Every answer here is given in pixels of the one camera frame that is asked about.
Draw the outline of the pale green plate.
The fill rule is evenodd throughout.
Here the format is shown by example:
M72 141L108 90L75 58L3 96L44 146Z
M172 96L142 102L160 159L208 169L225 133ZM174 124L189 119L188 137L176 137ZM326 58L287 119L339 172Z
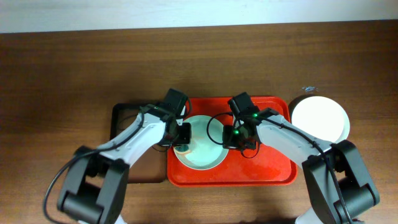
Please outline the pale green plate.
M186 155L176 154L177 159L186 167L194 170L209 170L221 164L228 150L214 143L207 135L210 116L196 115L187 118L184 123L192 125L192 137L188 144L191 153Z

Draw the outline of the white plate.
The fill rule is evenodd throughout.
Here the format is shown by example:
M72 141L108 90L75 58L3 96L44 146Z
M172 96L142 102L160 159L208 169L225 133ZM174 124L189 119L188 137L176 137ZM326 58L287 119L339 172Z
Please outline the white plate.
M289 112L294 126L316 138L338 143L349 136L348 114L330 98L302 95L289 104Z

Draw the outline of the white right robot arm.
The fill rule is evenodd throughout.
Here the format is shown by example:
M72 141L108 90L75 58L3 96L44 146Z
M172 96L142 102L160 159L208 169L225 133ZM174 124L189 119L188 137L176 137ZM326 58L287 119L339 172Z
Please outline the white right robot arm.
M311 207L296 223L357 223L380 202L379 192L357 147L333 143L302 131L272 108L260 110L246 93L228 101L232 125L223 130L223 147L244 151L269 146L304 173Z

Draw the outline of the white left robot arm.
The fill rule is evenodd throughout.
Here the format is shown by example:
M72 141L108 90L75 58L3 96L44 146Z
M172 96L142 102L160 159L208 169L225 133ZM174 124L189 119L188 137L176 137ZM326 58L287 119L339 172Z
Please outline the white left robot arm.
M57 209L78 223L123 223L130 168L153 145L188 144L191 127L182 123L185 114L184 103L149 104L112 140L96 149L80 147L61 169L66 177Z

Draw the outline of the green and yellow sponge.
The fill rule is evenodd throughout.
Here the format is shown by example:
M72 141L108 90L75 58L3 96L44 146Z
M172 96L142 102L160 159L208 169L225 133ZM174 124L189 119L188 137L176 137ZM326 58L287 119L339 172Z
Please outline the green and yellow sponge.
M191 153L191 150L190 150L188 144L175 146L174 151L176 154L180 154L180 155L186 155L186 154Z

